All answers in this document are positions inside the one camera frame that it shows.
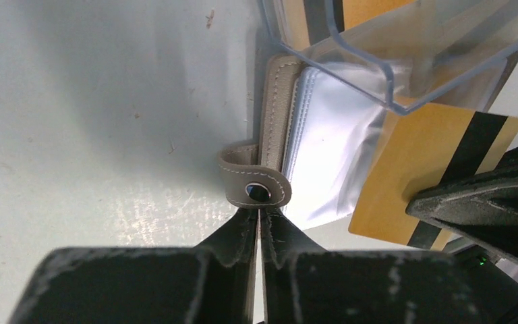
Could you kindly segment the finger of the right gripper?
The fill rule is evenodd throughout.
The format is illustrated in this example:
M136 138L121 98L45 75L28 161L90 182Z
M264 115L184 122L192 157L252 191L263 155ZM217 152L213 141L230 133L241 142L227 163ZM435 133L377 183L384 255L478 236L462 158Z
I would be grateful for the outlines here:
M406 212L518 263L518 147L492 171L418 192Z

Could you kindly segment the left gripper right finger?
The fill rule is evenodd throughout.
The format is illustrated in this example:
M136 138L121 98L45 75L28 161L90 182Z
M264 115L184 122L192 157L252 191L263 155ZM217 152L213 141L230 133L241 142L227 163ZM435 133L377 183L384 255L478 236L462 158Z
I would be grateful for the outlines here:
M429 250L326 250L262 209L267 323L485 323L456 260Z

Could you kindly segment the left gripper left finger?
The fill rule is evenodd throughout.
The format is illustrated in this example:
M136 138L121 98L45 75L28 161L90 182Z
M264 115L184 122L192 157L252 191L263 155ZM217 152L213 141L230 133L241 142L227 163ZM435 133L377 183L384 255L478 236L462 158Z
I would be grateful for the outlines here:
M35 269L10 323L251 323L258 212L193 247L69 247Z

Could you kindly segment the grey card holder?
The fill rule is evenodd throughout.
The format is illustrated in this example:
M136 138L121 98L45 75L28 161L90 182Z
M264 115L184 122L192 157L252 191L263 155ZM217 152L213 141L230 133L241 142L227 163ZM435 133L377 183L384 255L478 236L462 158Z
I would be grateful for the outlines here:
M280 207L302 230L351 220L387 113L319 69L290 56L274 58L260 142L219 155L227 200Z

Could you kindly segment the clear plastic card box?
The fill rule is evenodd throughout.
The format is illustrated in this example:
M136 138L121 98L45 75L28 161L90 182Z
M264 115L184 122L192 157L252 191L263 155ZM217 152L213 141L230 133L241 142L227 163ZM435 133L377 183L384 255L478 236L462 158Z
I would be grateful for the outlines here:
M274 1L262 8L273 40L383 107L407 115L518 51L518 1L410 1L296 51L281 42Z

